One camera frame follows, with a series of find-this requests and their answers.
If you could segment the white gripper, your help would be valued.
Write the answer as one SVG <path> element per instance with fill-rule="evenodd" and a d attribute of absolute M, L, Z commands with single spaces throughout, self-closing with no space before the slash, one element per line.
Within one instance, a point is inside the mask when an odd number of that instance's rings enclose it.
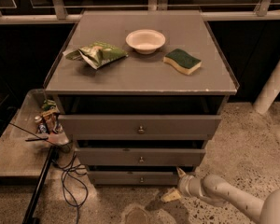
<path fill-rule="evenodd" d="M 202 180 L 194 175 L 187 175 L 180 167 L 176 167 L 176 171 L 180 177 L 178 181 L 178 189 L 168 189 L 167 192 L 161 196 L 161 200 L 164 203 L 175 201 L 181 198 L 181 194 L 185 197 L 196 197 L 201 199 L 203 197 Z"/>

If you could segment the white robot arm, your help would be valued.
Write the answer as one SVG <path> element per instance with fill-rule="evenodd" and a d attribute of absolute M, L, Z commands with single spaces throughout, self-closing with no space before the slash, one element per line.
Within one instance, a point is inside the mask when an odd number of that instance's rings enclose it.
<path fill-rule="evenodd" d="M 269 110 L 279 92 L 280 60 L 253 104 L 255 110 L 264 114 Z M 232 186 L 218 175 L 197 178 L 194 175 L 187 175 L 179 167 L 176 170 L 179 176 L 177 188 L 169 189 L 161 196 L 164 203 L 181 197 L 196 197 L 213 206 L 230 203 L 256 224 L 280 224 L 280 189 L 262 200 Z"/>

